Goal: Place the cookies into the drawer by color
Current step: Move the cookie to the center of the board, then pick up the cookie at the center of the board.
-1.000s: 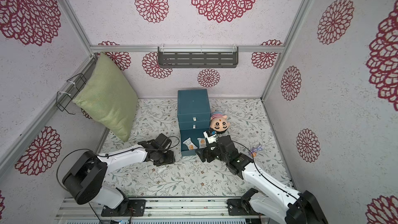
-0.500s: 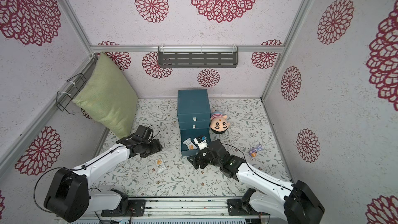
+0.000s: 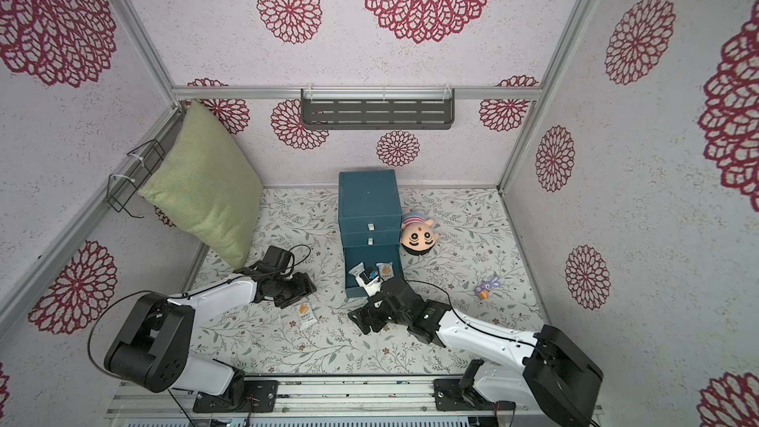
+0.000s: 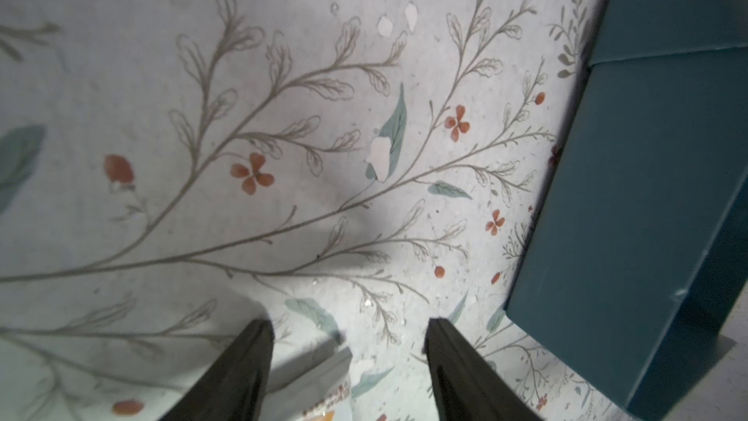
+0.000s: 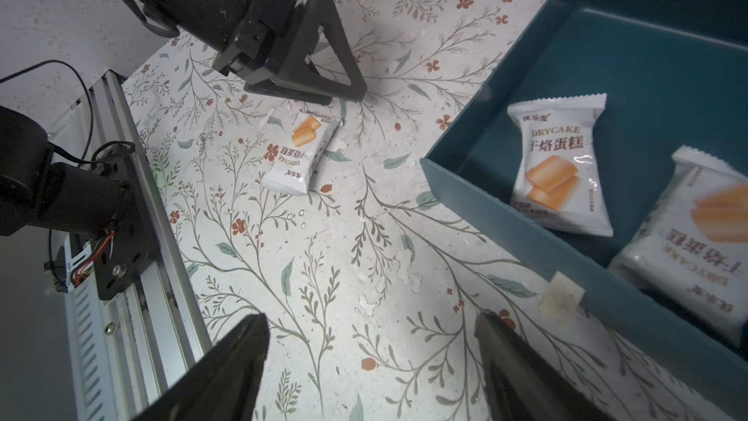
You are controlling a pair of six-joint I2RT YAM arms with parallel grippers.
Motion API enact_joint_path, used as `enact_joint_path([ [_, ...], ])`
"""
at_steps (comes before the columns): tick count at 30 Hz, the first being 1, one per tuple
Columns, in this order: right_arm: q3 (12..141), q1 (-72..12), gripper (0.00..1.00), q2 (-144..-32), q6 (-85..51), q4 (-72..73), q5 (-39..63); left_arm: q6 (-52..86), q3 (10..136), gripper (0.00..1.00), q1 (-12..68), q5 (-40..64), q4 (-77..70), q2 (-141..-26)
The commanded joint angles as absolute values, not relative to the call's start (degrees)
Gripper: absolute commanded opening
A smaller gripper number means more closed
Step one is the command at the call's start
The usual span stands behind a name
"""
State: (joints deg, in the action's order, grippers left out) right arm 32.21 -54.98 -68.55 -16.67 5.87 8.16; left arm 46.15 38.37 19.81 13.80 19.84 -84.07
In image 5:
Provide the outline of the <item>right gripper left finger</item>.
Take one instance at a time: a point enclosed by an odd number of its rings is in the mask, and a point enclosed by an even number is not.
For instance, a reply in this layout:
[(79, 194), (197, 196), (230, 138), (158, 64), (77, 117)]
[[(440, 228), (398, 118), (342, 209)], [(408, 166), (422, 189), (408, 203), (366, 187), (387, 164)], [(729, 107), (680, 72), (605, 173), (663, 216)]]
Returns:
[(245, 316), (138, 420), (251, 420), (270, 344), (267, 317)]

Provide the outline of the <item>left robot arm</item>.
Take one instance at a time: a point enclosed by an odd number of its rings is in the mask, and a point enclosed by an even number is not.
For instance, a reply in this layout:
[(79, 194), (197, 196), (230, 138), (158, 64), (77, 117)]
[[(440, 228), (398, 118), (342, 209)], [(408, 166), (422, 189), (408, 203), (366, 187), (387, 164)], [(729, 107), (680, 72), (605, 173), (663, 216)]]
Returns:
[[(216, 52), (213, 69), (249, 93), (307, 103), (361, 101), (367, 91), (334, 0), (122, 0), (151, 32), (188, 32)], [(1, 111), (1, 232), (31, 225), (91, 240), (84, 267), (101, 300), (124, 292), (158, 243), (136, 175), (134, 142), (73, 156), (25, 115)]]

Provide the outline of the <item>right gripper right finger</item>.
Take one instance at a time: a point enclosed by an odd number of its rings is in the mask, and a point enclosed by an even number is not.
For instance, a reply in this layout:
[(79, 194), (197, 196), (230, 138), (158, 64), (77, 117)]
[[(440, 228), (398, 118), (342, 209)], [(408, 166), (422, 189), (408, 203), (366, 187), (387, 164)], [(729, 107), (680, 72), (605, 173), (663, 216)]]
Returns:
[(499, 316), (482, 313), (475, 336), (492, 420), (609, 420)]

